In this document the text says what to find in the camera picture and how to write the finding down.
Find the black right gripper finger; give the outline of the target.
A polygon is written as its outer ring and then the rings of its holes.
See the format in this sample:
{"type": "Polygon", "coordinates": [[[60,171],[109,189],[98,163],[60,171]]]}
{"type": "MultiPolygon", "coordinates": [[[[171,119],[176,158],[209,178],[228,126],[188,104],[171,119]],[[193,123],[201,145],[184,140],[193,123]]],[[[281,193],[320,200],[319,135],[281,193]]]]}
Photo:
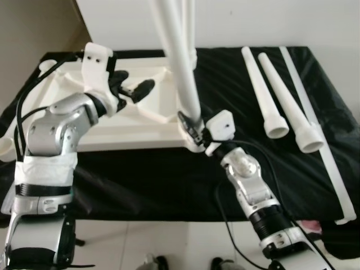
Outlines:
{"type": "Polygon", "coordinates": [[[187,134],[190,138],[197,138],[195,124],[193,123],[193,121],[191,121],[190,118],[188,118],[188,116],[185,116],[182,111],[178,112],[178,120],[180,121],[180,124],[183,131],[185,131],[185,134],[187,134]]]}

